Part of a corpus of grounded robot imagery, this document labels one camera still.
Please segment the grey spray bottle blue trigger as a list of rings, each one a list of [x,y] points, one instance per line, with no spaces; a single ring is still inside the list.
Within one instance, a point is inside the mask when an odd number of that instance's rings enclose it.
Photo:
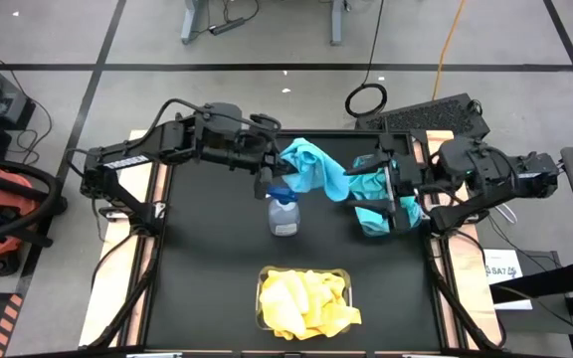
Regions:
[[[271,199],[268,221],[271,233],[276,237],[294,236],[300,224],[297,195],[289,187],[270,186],[267,196]]]

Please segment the black metal beam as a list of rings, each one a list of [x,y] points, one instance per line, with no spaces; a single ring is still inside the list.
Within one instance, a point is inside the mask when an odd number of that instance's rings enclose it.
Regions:
[[[494,303],[572,292],[573,265],[493,283],[489,288]]]

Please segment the white paper sign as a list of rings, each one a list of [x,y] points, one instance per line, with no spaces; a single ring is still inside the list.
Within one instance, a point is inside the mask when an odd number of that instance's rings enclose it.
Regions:
[[[484,249],[483,252],[485,255],[485,273],[489,284],[523,277],[523,272],[516,251]],[[496,310],[512,311],[533,309],[532,303],[529,299],[496,303],[494,308]]]

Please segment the clear plastic basket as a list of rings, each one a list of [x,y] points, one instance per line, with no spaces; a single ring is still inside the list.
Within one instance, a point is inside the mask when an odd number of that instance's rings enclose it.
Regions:
[[[277,267],[264,267],[261,272],[259,273],[259,278],[258,278],[258,284],[257,284],[257,292],[256,292],[256,303],[255,303],[255,310],[256,310],[256,320],[257,320],[257,325],[266,331],[271,331],[273,333],[275,333],[275,331],[273,331],[270,327],[268,327],[264,320],[263,320],[263,312],[261,309],[261,304],[259,302],[259,297],[261,294],[261,286],[264,283],[264,281],[266,280],[266,278],[268,277],[268,271],[269,270],[277,270],[277,271],[287,271],[287,270],[294,270],[298,275],[300,273],[305,273],[308,270],[312,270],[315,272],[331,272],[331,273],[335,273],[341,277],[343,277],[345,279],[346,282],[346,289],[343,292],[343,296],[346,300],[346,303],[349,306],[352,306],[352,288],[351,288],[351,279],[350,279],[350,275],[348,274],[347,271],[341,269],[341,268],[336,268],[336,269],[306,269],[306,268],[277,268]],[[307,326],[316,326],[318,324],[320,324],[321,319],[321,310],[315,310],[313,313],[308,313],[306,314],[303,318],[304,321],[306,323],[306,327]],[[350,326],[343,330],[341,333],[345,333],[350,329]]]
[[[375,173],[360,174],[349,179],[349,191],[356,200],[388,199],[386,175],[383,168]],[[416,227],[420,220],[422,209],[414,196],[400,197],[401,207],[409,216],[411,227]],[[368,237],[380,237],[391,233],[389,220],[368,209],[355,208],[357,220],[364,234]]]

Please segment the black power strip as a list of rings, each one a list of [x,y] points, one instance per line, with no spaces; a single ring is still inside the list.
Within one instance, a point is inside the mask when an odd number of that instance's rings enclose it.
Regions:
[[[244,25],[246,23],[246,19],[243,17],[231,20],[231,21],[227,21],[224,24],[221,25],[214,25],[211,26],[209,28],[209,32],[214,35],[214,36],[218,36],[221,35],[225,32],[231,31],[233,29],[236,29],[242,25]]]

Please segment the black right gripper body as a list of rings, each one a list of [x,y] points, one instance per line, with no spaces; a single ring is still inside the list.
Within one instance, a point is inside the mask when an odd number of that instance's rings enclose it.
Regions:
[[[392,158],[385,168],[388,200],[391,202],[391,212],[388,215],[390,229],[392,232],[409,232],[414,228],[410,225],[408,214],[401,207],[400,197],[414,196],[419,203],[419,188],[423,185],[421,168],[413,155],[402,155],[396,151],[387,154]]]

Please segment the wooden side board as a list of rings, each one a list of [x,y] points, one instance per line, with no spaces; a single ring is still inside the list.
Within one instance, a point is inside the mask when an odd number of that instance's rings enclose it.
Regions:
[[[426,137],[426,143],[417,139],[413,144],[418,162],[428,163],[428,158],[444,142],[453,139],[454,134],[449,130],[426,130]],[[447,194],[441,193],[429,194],[424,198],[427,209],[447,205],[451,200]],[[477,228],[474,224],[465,224],[458,230],[465,235],[453,233],[446,247],[445,240],[432,241],[431,254],[437,256],[435,264],[475,325],[489,341],[497,344],[501,334],[486,278],[482,249],[478,246]],[[456,319],[454,309],[440,293],[439,300],[447,336],[446,347],[480,350],[463,324]]]
[[[140,202],[158,201],[165,192],[167,167],[146,163],[118,172],[118,182]],[[79,345],[93,343],[111,323],[149,263],[151,238],[129,237],[127,219],[110,221],[104,233],[101,266],[95,275]]]

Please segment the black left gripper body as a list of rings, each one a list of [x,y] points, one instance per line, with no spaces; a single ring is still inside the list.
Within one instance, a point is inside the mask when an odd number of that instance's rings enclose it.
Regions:
[[[280,155],[273,148],[257,155],[257,171],[255,175],[255,198],[265,199],[269,187],[273,184],[274,175],[280,164]]]

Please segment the grey desk leg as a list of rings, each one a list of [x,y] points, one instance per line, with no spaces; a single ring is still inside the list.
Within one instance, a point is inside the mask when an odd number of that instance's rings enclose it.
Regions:
[[[342,15],[344,0],[331,0],[331,46],[339,46],[342,43]]]
[[[188,45],[197,34],[197,25],[201,16],[204,0],[184,0],[185,12],[181,28],[181,42]]]

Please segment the blue microfiber towel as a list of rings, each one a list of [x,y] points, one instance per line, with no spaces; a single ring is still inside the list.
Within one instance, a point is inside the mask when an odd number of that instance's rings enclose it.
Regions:
[[[415,228],[421,222],[422,208],[413,196],[401,197],[400,204],[409,216],[409,222],[412,228]]]
[[[322,189],[333,202],[341,202],[348,197],[349,177],[344,175],[345,169],[318,146],[299,137],[284,151],[292,153],[291,165],[298,169],[297,174],[283,176],[295,193]]]

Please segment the teal microfiber towel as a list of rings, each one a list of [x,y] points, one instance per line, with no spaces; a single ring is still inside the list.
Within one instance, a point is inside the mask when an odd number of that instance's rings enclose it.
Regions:
[[[379,168],[374,173],[350,176],[349,191],[357,200],[388,199],[384,169]]]
[[[368,209],[355,208],[357,220],[368,237],[380,237],[390,233],[388,219]]]

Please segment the black aluminium table frame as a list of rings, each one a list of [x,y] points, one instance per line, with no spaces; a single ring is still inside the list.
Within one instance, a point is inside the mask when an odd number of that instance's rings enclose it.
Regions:
[[[130,226],[128,236],[131,238],[137,236],[139,238],[151,238],[153,240],[153,248],[149,257],[149,263],[140,279],[131,287],[127,299],[120,307],[118,313],[115,315],[111,323],[105,328],[102,334],[93,341],[93,343],[83,346],[82,349],[90,351],[109,349],[110,344],[116,336],[121,337],[121,334],[131,329],[127,327],[126,321],[135,320],[132,318],[136,308],[139,312],[142,309],[148,308],[148,299],[151,295],[151,286],[155,282],[156,275],[158,274],[158,267],[160,257],[162,255],[162,245],[164,244],[164,231],[166,228],[166,221],[163,218],[163,209],[156,212],[155,204],[153,201],[140,202],[133,197],[126,189],[124,189],[118,182],[117,174],[115,171],[120,171],[130,167],[146,164],[150,162],[165,165],[167,168],[181,165],[194,158],[195,143],[193,142],[193,134],[189,139],[185,139],[184,134],[173,134],[171,129],[169,133],[164,133],[165,130],[161,129],[161,134],[143,134],[142,137],[126,140],[122,143],[115,144],[108,147],[99,147],[91,149],[92,154],[87,154],[84,179],[82,179],[82,194],[85,194],[93,199],[108,200],[118,212],[122,212],[127,216]],[[371,140],[379,139],[381,134],[392,134],[372,131],[351,131],[351,130],[296,130],[289,129],[277,134],[278,139],[295,139],[303,137],[307,140],[328,139],[335,142],[347,141],[353,139]],[[392,134],[395,136],[395,144],[400,151],[405,151],[408,148],[414,150],[414,142],[419,141],[426,143],[425,134]],[[265,148],[266,151],[270,149],[277,150],[277,145],[274,144],[270,148],[270,144],[260,145],[260,148]],[[252,175],[256,175],[257,171],[257,155],[261,152],[250,152],[249,154],[240,154],[234,149],[217,148],[223,153],[206,153],[203,160],[211,162],[223,162],[230,167],[242,168],[251,171]],[[92,289],[95,284],[95,275],[101,266],[103,258],[98,262],[93,274]]]

